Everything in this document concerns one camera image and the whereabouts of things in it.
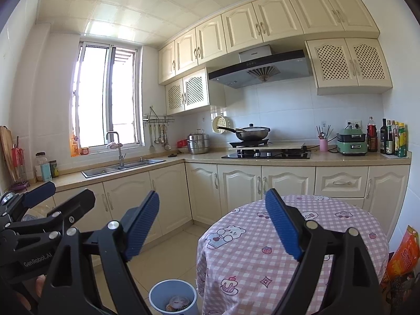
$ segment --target sink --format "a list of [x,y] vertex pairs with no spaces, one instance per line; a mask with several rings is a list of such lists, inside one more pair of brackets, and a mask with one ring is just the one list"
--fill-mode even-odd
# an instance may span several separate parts
[[105,175],[113,172],[118,172],[121,170],[131,169],[131,168],[137,168],[137,167],[143,167],[147,165],[152,165],[155,163],[164,162],[165,160],[149,160],[145,159],[142,161],[135,161],[135,162],[129,162],[124,164],[123,167],[120,167],[119,165],[113,165],[113,166],[107,166],[107,167],[101,167],[101,168],[94,168],[89,170],[84,170],[82,174],[85,177],[94,177],[99,175]]

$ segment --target tablecloth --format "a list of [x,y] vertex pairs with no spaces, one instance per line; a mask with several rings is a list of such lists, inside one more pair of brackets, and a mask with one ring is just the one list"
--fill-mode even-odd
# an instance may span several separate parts
[[[378,280],[388,260],[388,241],[378,220],[358,207],[323,196],[282,197],[325,229],[359,230]],[[274,229],[263,200],[232,210],[200,238],[197,249],[197,290],[204,315],[271,314],[285,292],[297,261],[287,254]],[[323,299],[332,265],[326,255],[307,314],[316,312]]]

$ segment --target green appliance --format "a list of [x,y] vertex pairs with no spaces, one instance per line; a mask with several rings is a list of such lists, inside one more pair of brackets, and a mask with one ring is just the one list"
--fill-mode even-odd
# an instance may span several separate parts
[[367,153],[366,134],[362,129],[347,127],[337,134],[337,150],[346,156],[362,156]]

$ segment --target stainless steel pot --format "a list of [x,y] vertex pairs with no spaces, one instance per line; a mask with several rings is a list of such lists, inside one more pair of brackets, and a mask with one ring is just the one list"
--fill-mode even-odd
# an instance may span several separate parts
[[190,154],[204,154],[210,150],[210,139],[203,129],[197,129],[196,133],[190,134],[187,140],[188,152]]
[[236,134],[237,138],[241,141],[259,141],[267,137],[270,132],[270,128],[266,127],[254,127],[251,123],[249,127],[246,128],[226,128],[226,127],[217,127],[217,129],[225,129]]

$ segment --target faucet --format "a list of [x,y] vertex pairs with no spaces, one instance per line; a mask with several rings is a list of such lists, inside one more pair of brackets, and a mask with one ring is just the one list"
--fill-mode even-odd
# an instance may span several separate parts
[[108,132],[106,133],[106,135],[105,135],[106,139],[108,139],[108,135],[109,135],[109,134],[116,134],[116,135],[117,135],[117,141],[118,141],[118,153],[119,153],[118,159],[120,160],[120,167],[124,167],[124,158],[125,158],[125,156],[127,155],[127,153],[125,153],[125,154],[124,154],[124,156],[123,156],[123,154],[122,154],[122,152],[121,152],[121,147],[122,147],[123,145],[120,143],[120,135],[119,135],[116,131],[108,131]]

